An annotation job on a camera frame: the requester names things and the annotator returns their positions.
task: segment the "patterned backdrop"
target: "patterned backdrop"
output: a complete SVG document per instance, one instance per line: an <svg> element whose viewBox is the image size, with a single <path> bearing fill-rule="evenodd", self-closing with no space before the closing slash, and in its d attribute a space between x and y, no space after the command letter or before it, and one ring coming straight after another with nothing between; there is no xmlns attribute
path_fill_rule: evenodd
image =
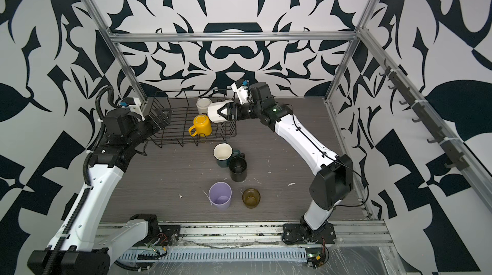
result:
<svg viewBox="0 0 492 275"><path fill-rule="evenodd" d="M145 93L267 82L277 97L324 96L347 40L125 43Z"/></svg>
<svg viewBox="0 0 492 275"><path fill-rule="evenodd" d="M0 0L0 48L0 273L29 274L84 182L95 95L134 93L80 0Z"/></svg>
<svg viewBox="0 0 492 275"><path fill-rule="evenodd" d="M381 0L368 25L487 168L491 0ZM492 214L360 44L333 95L336 119L409 272L492 270Z"/></svg>
<svg viewBox="0 0 492 275"><path fill-rule="evenodd" d="M95 0L113 32L354 30L367 0ZM148 96L265 81L279 97L324 96L347 41L124 44Z"/></svg>

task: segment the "yellow mug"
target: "yellow mug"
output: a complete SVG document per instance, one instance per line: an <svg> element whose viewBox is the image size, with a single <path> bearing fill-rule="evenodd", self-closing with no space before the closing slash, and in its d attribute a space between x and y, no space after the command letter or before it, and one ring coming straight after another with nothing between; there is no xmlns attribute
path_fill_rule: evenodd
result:
<svg viewBox="0 0 492 275"><path fill-rule="evenodd" d="M212 133L212 125L210 124L210 119L206 115L198 115L193 119L193 125L188 129L189 135L195 136L200 134L200 136L209 136Z"/></svg>

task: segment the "black wire rack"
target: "black wire rack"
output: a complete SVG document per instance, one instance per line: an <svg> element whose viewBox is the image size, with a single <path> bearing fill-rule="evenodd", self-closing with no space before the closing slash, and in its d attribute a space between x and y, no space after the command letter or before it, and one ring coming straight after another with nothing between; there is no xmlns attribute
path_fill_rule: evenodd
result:
<svg viewBox="0 0 492 275"><path fill-rule="evenodd" d="M158 131L150 139L159 147L168 144L187 143L198 146L200 142L227 142L228 138L237 134L236 121L211 123L212 133L209 136L191 136L188 129L193 125L193 119L198 115L196 101L208 98L212 103L235 100L232 89L192 90L192 91L159 91L151 100L151 111L171 109L169 125Z"/></svg>

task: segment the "black mug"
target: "black mug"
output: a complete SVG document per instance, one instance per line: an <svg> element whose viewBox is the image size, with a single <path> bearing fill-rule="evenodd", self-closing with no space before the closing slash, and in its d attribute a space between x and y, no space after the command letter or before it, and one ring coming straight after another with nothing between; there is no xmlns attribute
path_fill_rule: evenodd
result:
<svg viewBox="0 0 492 275"><path fill-rule="evenodd" d="M231 171L231 179L235 182L243 182L246 179L246 168L248 164L244 159L244 154L235 156L229 162L229 170Z"/></svg>

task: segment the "purple cup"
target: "purple cup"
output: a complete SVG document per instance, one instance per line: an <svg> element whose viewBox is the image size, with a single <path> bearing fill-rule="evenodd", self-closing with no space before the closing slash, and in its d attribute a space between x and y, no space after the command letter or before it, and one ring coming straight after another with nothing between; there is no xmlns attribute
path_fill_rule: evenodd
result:
<svg viewBox="0 0 492 275"><path fill-rule="evenodd" d="M229 208L231 204L232 190L225 182L217 182L209 190L210 202L219 210Z"/></svg>

